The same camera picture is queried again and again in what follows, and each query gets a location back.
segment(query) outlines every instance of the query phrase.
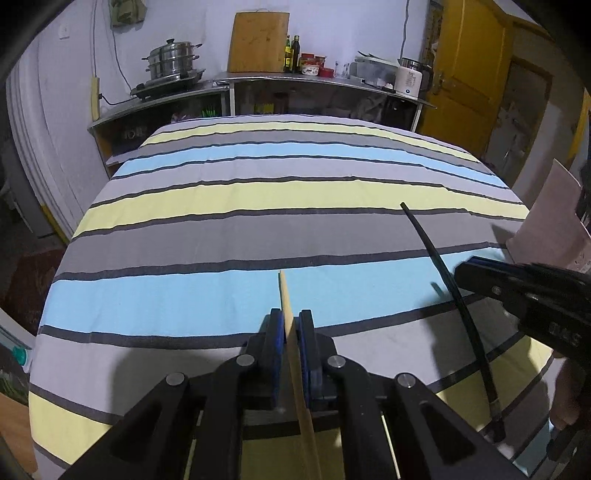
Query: yellow stripe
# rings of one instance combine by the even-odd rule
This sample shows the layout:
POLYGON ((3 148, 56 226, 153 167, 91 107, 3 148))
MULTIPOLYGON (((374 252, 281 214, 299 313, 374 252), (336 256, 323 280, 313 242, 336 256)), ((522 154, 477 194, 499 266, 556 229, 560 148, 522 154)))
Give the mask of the yellow stripe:
MULTIPOLYGON (((551 349, 542 343, 524 337, 513 347, 491 362, 492 374, 495 379, 502 408, 506 408, 521 391, 542 370, 551 355, 551 349)), ((461 415, 472 427, 482 428, 490 421, 486 393, 480 372, 472 374, 457 384, 440 392, 439 397, 461 415)), ((109 428, 108 425, 82 417, 65 410, 53 403, 29 393, 29 411, 31 417, 31 433, 33 440, 48 452, 67 463, 73 463, 109 428)), ((323 478, 343 478, 342 465, 338 463, 335 447, 336 430, 316 434, 319 446, 319 458, 323 478)), ((298 436, 283 439, 248 440, 242 446, 243 478, 285 478, 294 480, 303 478, 303 459, 293 458, 299 455, 298 436), (260 462, 266 462, 265 469, 260 462), (271 465, 289 468, 283 472, 293 472, 285 476, 271 465)))
POLYGON ((204 125, 202 127, 189 128, 187 130, 176 130, 174 132, 162 132, 149 137, 143 144, 150 145, 155 143, 169 142, 172 140, 181 140, 188 137, 197 137, 212 134, 233 134, 244 131, 267 131, 267 130, 292 130, 300 132, 330 132, 337 134, 370 135, 372 137, 389 138, 399 142, 413 145, 415 147, 427 148, 436 152, 453 155, 469 161, 479 161, 467 152, 445 147, 427 140, 416 137, 407 137, 406 135, 396 134, 380 128, 361 127, 359 125, 334 125, 317 124, 312 122, 253 122, 247 124, 217 124, 204 125))
POLYGON ((84 231, 133 225, 153 219, 234 210, 294 208, 466 209, 484 215, 522 219, 524 205, 452 192, 444 187, 372 181, 252 182, 188 187, 148 193, 88 210, 74 236, 84 231))
MULTIPOLYGON (((506 408, 515 400, 544 368, 551 354, 550 347, 526 336, 491 362, 501 408, 506 408)), ((476 430, 480 430, 491 420, 480 372, 437 395, 476 430)))
POLYGON ((31 436, 45 450, 73 464, 110 426, 87 419, 29 392, 31 436))

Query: red container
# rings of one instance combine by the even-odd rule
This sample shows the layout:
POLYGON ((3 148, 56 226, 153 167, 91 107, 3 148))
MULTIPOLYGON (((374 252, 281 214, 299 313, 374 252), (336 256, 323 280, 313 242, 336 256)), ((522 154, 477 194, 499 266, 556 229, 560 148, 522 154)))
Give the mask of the red container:
POLYGON ((318 76, 332 78, 335 76, 335 71, 333 69, 327 69, 324 67, 320 67, 320 70, 318 70, 318 76))

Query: doorway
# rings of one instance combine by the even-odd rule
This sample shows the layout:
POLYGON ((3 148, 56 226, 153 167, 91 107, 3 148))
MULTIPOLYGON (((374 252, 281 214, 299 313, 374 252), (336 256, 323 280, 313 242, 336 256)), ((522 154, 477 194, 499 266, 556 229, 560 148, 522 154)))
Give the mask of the doorway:
POLYGON ((513 57, 483 162, 509 187, 515 183, 536 138, 552 87, 552 75, 513 57))

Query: wooden cutting board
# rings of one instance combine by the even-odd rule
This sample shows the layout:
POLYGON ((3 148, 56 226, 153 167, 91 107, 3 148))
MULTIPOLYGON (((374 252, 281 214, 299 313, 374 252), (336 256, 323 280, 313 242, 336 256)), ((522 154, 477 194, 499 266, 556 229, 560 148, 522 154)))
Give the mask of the wooden cutting board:
POLYGON ((283 72, 289 13, 239 12, 234 17, 229 72, 283 72))

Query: pot lid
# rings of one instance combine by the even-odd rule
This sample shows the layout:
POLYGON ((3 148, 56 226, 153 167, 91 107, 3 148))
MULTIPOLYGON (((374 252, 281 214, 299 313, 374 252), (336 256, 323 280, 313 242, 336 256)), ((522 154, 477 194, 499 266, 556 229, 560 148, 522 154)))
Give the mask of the pot lid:
POLYGON ((153 49, 150 52, 150 56, 159 55, 165 51, 176 50, 177 48, 188 48, 192 47, 191 42, 189 41, 178 41, 175 42, 173 38, 169 38, 166 41, 166 45, 161 45, 158 48, 153 49))

